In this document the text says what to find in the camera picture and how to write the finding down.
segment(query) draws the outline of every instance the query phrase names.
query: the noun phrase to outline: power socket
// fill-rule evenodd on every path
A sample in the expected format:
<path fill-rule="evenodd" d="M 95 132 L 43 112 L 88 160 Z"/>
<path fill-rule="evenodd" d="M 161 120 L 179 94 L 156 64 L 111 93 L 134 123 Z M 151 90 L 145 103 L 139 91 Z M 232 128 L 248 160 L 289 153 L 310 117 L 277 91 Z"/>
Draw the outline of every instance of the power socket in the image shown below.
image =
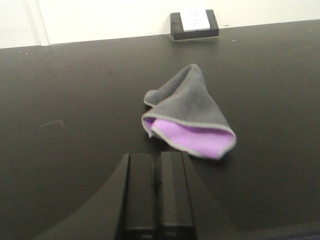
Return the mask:
<path fill-rule="evenodd" d="M 212 9 L 173 12 L 170 14 L 174 41 L 219 36 L 219 27 Z"/>
<path fill-rule="evenodd" d="M 183 10 L 180 12 L 180 16 L 184 32 L 210 29 L 205 9 Z"/>

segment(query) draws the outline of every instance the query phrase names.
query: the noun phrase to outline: scratch on table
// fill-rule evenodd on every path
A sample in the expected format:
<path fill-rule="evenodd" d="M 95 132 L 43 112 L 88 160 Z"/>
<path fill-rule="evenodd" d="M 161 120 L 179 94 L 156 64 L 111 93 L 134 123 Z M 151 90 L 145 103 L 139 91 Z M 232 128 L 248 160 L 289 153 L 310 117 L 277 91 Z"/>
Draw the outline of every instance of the scratch on table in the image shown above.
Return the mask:
<path fill-rule="evenodd" d="M 62 120 L 47 121 L 47 122 L 45 122 L 44 124 L 41 124 L 41 125 L 39 126 L 39 129 L 45 128 L 45 127 L 47 127 L 47 126 L 49 126 L 49 125 L 53 125 L 53 124 L 58 124 L 58 125 L 60 125 L 60 126 L 63 127 L 66 131 L 68 131 L 72 136 L 75 136 L 74 133 L 67 128 L 67 126 L 65 125 L 64 121 L 62 121 Z"/>

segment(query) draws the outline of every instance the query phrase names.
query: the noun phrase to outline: folded cloth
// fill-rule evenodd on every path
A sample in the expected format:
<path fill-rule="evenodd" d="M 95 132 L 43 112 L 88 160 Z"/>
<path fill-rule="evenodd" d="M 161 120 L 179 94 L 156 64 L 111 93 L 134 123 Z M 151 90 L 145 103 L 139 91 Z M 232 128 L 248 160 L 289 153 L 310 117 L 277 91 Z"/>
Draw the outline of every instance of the folded cloth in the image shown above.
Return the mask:
<path fill-rule="evenodd" d="M 141 117 L 150 138 L 158 137 L 198 158 L 216 160 L 236 145 L 236 135 L 209 95 L 196 64 L 184 67 L 158 90 L 148 91 L 143 100 L 152 107 Z"/>

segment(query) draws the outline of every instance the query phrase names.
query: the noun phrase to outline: black plastic object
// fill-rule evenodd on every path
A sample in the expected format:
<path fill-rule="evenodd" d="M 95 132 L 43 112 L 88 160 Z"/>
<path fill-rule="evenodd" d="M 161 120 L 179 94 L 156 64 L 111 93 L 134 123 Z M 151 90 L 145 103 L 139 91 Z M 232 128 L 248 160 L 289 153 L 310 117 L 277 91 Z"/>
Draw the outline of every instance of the black plastic object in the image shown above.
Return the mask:
<path fill-rule="evenodd" d="M 202 183 L 186 152 L 182 154 L 197 240 L 226 240 L 239 235 Z"/>
<path fill-rule="evenodd" d="M 154 168 L 149 154 L 130 155 L 125 239 L 156 239 Z"/>
<path fill-rule="evenodd" d="M 108 181 L 85 205 L 35 240 L 122 239 L 128 166 L 129 154 L 125 154 Z"/>
<path fill-rule="evenodd" d="M 181 152 L 162 152 L 157 209 L 160 240 L 193 240 L 194 224 Z"/>
<path fill-rule="evenodd" d="M 198 39 L 219 36 L 219 27 L 213 10 L 206 10 L 210 29 L 184 31 L 179 12 L 170 14 L 171 36 L 174 40 Z"/>

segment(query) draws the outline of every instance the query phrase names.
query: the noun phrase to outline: black table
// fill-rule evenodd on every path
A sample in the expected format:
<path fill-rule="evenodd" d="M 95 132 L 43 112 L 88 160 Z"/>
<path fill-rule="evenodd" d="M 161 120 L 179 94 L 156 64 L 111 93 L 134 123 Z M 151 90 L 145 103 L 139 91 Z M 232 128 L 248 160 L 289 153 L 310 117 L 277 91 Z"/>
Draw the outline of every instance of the black table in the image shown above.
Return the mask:
<path fill-rule="evenodd" d="M 33 238 L 74 213 L 124 153 L 172 151 L 144 131 L 143 96 L 190 63 L 237 135 L 221 161 L 191 158 L 223 211 L 239 231 L 319 235 L 320 20 L 312 20 L 182 42 L 156 35 L 1 49 L 0 239 Z"/>

